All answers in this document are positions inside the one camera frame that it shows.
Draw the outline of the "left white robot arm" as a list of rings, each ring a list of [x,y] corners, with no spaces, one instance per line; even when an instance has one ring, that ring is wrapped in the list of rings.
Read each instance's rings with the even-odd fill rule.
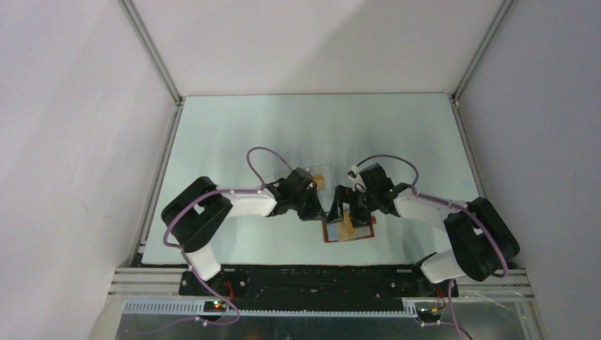
[[[218,188],[209,177],[201,176],[162,210],[160,217],[167,227],[163,243],[179,249],[198,276],[196,285],[205,294],[215,295],[223,289],[224,276],[210,241],[223,222],[240,216],[273,217],[290,210],[301,221],[327,217],[317,184],[305,169],[293,169],[287,177],[259,188]]]

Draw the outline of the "gold VIP credit card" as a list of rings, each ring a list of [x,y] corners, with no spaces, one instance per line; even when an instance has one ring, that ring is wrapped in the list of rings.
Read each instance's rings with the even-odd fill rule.
[[[342,214],[342,221],[335,225],[339,242],[346,242],[356,238],[356,231],[350,220],[350,214],[348,210],[345,210]]]

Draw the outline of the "clear plastic card box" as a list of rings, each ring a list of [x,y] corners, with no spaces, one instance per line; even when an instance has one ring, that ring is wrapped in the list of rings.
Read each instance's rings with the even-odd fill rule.
[[[333,174],[333,167],[331,164],[320,164],[316,166],[305,166],[303,169],[308,172],[312,178],[316,174],[322,174],[325,178],[327,188],[319,191],[325,191],[331,189],[335,185],[335,179]]]

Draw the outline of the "brown leather card holder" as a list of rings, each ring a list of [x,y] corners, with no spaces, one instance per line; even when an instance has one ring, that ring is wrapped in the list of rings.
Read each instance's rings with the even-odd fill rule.
[[[325,222],[322,223],[323,239],[325,243],[336,243],[374,238],[375,232],[373,226],[376,223],[376,218],[372,216],[369,225],[354,227],[349,217],[345,215],[341,222],[329,225]]]

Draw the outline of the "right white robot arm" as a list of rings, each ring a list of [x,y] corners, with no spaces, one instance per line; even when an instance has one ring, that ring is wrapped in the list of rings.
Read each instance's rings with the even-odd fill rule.
[[[441,282],[467,276],[482,282],[508,274],[508,263],[520,245],[499,212],[486,198],[457,201],[427,195],[411,184],[394,184],[378,164],[348,173],[352,185],[338,185],[327,223],[348,216],[353,225],[367,226],[372,213],[418,220],[445,232],[450,250],[429,255],[416,264],[416,293],[430,296]]]

